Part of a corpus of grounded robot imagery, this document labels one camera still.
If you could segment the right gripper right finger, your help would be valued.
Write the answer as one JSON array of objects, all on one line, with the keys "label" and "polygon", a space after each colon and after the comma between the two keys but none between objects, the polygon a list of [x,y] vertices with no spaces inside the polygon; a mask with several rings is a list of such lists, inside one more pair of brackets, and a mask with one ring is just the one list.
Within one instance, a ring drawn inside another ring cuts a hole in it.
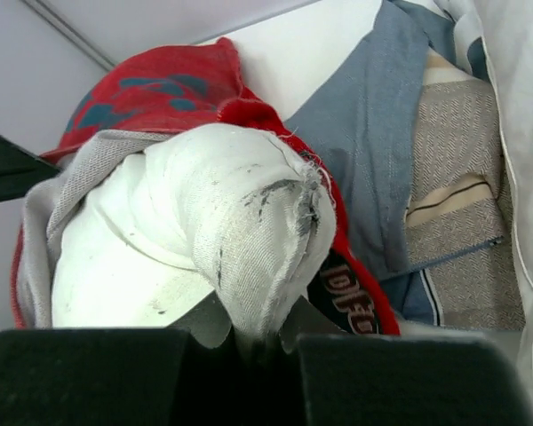
[{"label": "right gripper right finger", "polygon": [[482,335],[349,335],[299,299],[279,338],[301,425],[533,425],[507,354]]}]

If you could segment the red pillowcase with grey print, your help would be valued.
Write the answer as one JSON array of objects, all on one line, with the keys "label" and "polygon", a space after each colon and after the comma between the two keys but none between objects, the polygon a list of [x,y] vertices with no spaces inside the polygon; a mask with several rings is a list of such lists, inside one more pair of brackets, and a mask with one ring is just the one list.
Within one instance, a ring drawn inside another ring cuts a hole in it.
[{"label": "red pillowcase with grey print", "polygon": [[[171,135],[210,123],[272,131],[288,138],[302,159],[325,170],[330,194],[336,197],[337,231],[310,283],[322,279],[322,295],[337,310],[340,326],[349,333],[397,335],[398,322],[386,295],[351,253],[346,208],[333,176],[318,154],[287,130],[276,111],[245,85],[238,52],[229,39],[201,46],[163,46],[127,59],[82,99],[59,146],[47,158],[60,164],[63,171],[77,151],[103,130]],[[21,234],[22,219],[11,271],[14,320],[19,327],[48,328],[28,327],[14,298]]]}]

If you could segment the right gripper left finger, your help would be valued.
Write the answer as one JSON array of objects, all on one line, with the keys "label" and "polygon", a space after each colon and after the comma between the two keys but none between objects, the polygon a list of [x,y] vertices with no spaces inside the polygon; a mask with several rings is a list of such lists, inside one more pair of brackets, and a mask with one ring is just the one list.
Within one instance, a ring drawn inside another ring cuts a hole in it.
[{"label": "right gripper left finger", "polygon": [[0,425],[254,425],[232,324],[209,296],[165,328],[0,332]]}]

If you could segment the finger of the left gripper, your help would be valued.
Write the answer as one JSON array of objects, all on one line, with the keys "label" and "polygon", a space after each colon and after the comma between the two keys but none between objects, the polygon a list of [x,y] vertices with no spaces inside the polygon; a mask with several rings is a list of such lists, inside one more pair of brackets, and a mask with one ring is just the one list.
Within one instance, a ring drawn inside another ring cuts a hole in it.
[{"label": "finger of the left gripper", "polygon": [[0,135],[0,202],[22,199],[60,168]]}]

